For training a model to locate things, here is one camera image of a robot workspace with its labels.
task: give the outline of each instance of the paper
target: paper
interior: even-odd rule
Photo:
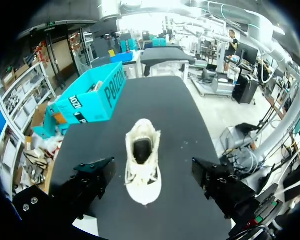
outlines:
[[[4,152],[4,157],[3,157],[3,163],[7,165],[11,171],[13,171],[13,165],[14,161],[16,159],[16,154],[17,154],[17,148],[12,144],[12,142],[8,141],[8,144],[6,145],[5,152]]]

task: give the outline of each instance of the teal cardboard box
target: teal cardboard box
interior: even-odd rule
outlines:
[[[102,82],[96,91],[96,85]],[[86,71],[52,105],[68,124],[84,124],[110,120],[126,84],[122,62]]]
[[[48,103],[38,105],[35,109],[31,128],[42,139],[49,139],[56,135],[57,121],[47,107]]]

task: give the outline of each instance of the ceiling light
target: ceiling light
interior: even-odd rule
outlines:
[[[286,35],[285,31],[283,31],[280,27],[278,26],[273,26],[273,31],[275,31],[278,34]]]

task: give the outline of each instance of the screw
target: screw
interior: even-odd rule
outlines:
[[[37,204],[38,203],[38,198],[36,198],[36,197],[31,198],[31,203],[32,204]]]
[[[23,211],[29,211],[29,209],[30,209],[30,206],[29,206],[29,204],[24,204],[23,205]]]

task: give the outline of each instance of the black table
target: black table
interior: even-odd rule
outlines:
[[[154,65],[168,61],[188,61],[190,65],[196,63],[192,56],[175,47],[147,48],[141,56],[141,63],[145,65],[144,76],[150,75],[150,68]]]
[[[170,42],[167,42],[165,46],[153,46],[153,48],[176,48],[176,49],[180,49],[181,51],[184,51],[182,46],[177,44],[172,44]]]
[[[162,190],[147,207],[125,187],[125,136],[147,118],[161,130]],[[115,157],[117,172],[105,195],[91,205],[100,237],[108,240],[225,240],[231,222],[207,200],[191,173],[192,157],[219,163],[208,129],[182,79],[175,76],[128,80],[112,119],[69,128],[55,162],[50,193],[75,173],[73,167]]]

